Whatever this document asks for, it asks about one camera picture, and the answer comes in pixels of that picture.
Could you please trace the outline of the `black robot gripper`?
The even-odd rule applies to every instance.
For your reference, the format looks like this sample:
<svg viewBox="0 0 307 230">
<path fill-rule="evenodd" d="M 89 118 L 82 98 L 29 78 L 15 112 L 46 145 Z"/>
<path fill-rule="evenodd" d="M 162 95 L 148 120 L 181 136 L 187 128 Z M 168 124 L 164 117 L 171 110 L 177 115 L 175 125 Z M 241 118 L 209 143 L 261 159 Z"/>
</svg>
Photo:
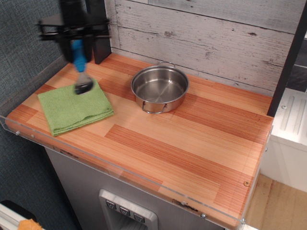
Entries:
<svg viewBox="0 0 307 230">
<path fill-rule="evenodd" d="M 98 36 L 95 25 L 107 22 L 91 16 L 80 0 L 59 0 L 60 13 L 39 19 L 37 26 L 41 40 L 57 40 L 65 59 L 72 63 L 73 54 L 70 40 L 82 39 L 83 53 L 87 62 L 92 60 L 93 42 Z"/>
</svg>

